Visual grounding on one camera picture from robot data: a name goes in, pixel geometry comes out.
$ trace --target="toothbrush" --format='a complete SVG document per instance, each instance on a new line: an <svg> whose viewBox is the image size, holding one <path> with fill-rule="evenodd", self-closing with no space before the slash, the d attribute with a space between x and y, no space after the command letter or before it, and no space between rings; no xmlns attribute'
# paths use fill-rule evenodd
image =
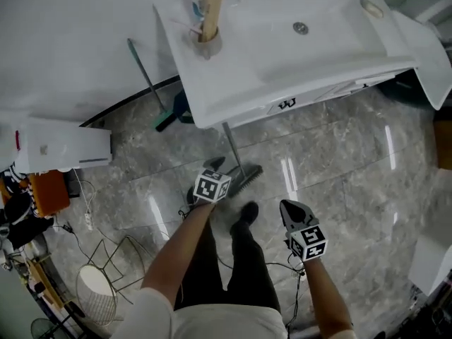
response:
<svg viewBox="0 0 452 339"><path fill-rule="evenodd" d="M181 25L185 26L186 28L190 29L192 32L195 32L196 34L201 35L203 33L201 29L190 26L189 24L183 23L177 19L170 18L170 21L172 21L173 23L181 24Z"/></svg>
<svg viewBox="0 0 452 339"><path fill-rule="evenodd" d="M205 2L203 34L201 36L202 42L211 41L217 34L221 1L222 0L206 0Z"/></svg>

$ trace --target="white cabinet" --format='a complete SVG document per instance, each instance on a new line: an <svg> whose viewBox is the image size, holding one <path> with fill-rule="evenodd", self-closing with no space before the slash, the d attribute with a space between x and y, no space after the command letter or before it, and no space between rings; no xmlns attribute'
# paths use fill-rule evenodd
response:
<svg viewBox="0 0 452 339"><path fill-rule="evenodd" d="M328 85L326 87L310 90L293 97L285 97L277 100L276 102L257 107L248 112L244 112L228 121L231 127L241 126L258 119L262 119L269 116L274 116L279 113L294 110L296 108L303 107L305 105L322 102L337 97L345 97L347 95L358 92L359 90L371 87L378 83L387 81L394 78L397 74L404 72L390 71L380 74L378 76L368 76L364 78L354 79L352 81L345 81L335 85Z"/></svg>
<svg viewBox="0 0 452 339"><path fill-rule="evenodd" d="M268 115L278 114L286 112L291 109L302 107L304 105L309 105L312 102L315 102L320 97L328 95L332 90L335 90L336 88L337 88L336 84L329 85L326 87L302 93L295 97L289 97L279 100L278 102L270 106L270 109L268 110Z"/></svg>
<svg viewBox="0 0 452 339"><path fill-rule="evenodd" d="M18 129L16 170L37 173L108 165L111 131L67 122L30 123Z"/></svg>

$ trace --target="wire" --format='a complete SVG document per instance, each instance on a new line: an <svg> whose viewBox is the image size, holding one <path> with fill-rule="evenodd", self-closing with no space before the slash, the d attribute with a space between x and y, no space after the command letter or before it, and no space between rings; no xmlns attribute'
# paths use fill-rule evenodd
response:
<svg viewBox="0 0 452 339"><path fill-rule="evenodd" d="M304 271L303 268L296 269L296 268L293 268L293 267L291 267L291 266L287 266L287 265L285 265L284 263L266 263L266 265L278 265L278 266L282 266L283 268L288 268L289 270L292 270L294 273L297 273L297 274L301 274L301 272Z"/></svg>
<svg viewBox="0 0 452 339"><path fill-rule="evenodd" d="M292 252L290 253L290 255L287 257L287 264L288 264L289 266L292 266L292 265L290 265L290 258L291 258L292 256L294 256L293 251L292 251Z"/></svg>
<svg viewBox="0 0 452 339"><path fill-rule="evenodd" d="M218 256L218 254L217 254L217 259L218 259L219 262L221 262L221 264L222 264L223 266L226 266L227 268L230 268L231 270L233 269L232 266L229 266L229 265L227 265L226 263L224 263L223 260Z"/></svg>
<svg viewBox="0 0 452 339"><path fill-rule="evenodd" d="M297 319L298 315L298 293L299 293L299 283L302 279L302 274L298 274L298 281L297 281L297 292L295 293L295 306L294 306L294 315L290 319L290 321L285 326L287 330L287 339L290 339L290 328L292 324L294 323L295 319Z"/></svg>
<svg viewBox="0 0 452 339"><path fill-rule="evenodd" d="M25 248L24 248L24 246L21 246L21 247L19 247L19 251L14 251L11 255L14 255L14 256L22 256L21 255L21 253L23 253L25 251Z"/></svg>
<svg viewBox="0 0 452 339"><path fill-rule="evenodd" d="M74 237L75 237L76 240L77 240L77 246L78 246L78 248L80 249L80 252L81 252L83 255L85 255L86 258L87 258L89 261L91 261L91 258L90 258L87 254L85 254L85 252L82 250L82 247L81 247L81 245L80 245L80 240L78 239L77 234L72 230L72 227L66 226L66 225L64 225L64 226L56 226L56 225L55 225L55 226L52 226L52 227L61 227L64 231L68 232L69 234L73 234Z"/></svg>
<svg viewBox="0 0 452 339"><path fill-rule="evenodd" d="M94 187L94 185L93 185L91 182L86 181L86 180L81 181L80 178L78 177L78 174L77 174L77 171L76 171L75 168L73 168L73 171L74 171L74 173L76 174L76 178L77 178L78 184L80 185L80 190L81 190L81 193L82 193L82 196L83 196L83 200L85 201L85 204L86 204L86 213L90 215L91 223L94 225L93 211L91 210L91 203L93 202L93 199L94 199L94 197L96 196L97 190L96 190L96 188ZM91 193L91 197L90 197L89 200L86 199L86 195L85 195L85 192L84 192L84 190L83 190L82 184L89 184L89 185L91 186L91 188L93 189L93 192ZM115 245L118 244L118 243L115 242L113 239L111 239L111 238L108 237L106 234L104 234L104 232L103 232L98 226L95 226L95 228L96 228L97 231L99 231L99 233L100 233L103 237L105 237L105 239L111 241L111 242L112 242L113 244L115 244Z"/></svg>

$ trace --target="fiducial marker cube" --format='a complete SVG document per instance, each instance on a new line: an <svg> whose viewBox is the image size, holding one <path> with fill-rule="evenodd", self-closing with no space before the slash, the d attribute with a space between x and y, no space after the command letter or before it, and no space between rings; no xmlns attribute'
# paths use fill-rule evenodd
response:
<svg viewBox="0 0 452 339"><path fill-rule="evenodd" d="M230 183L230 176L201 168L196 178L193 195L215 203L226 197Z"/></svg>
<svg viewBox="0 0 452 339"><path fill-rule="evenodd" d="M302 261L322 256L326 251L327 244L328 240L325 238L320 225L290 233L290 249Z"/></svg>

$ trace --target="person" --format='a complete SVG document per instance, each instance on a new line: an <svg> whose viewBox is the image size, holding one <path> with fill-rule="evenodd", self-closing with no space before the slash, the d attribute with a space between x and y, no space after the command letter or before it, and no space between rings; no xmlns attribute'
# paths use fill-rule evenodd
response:
<svg viewBox="0 0 452 339"><path fill-rule="evenodd" d="M250 225L247 203L233 224L232 277L223 290L208 217L214 205L192 208L150 265L134 306L113 339L286 339L280 305ZM319 258L304 263L322 338L355 339L347 307Z"/></svg>

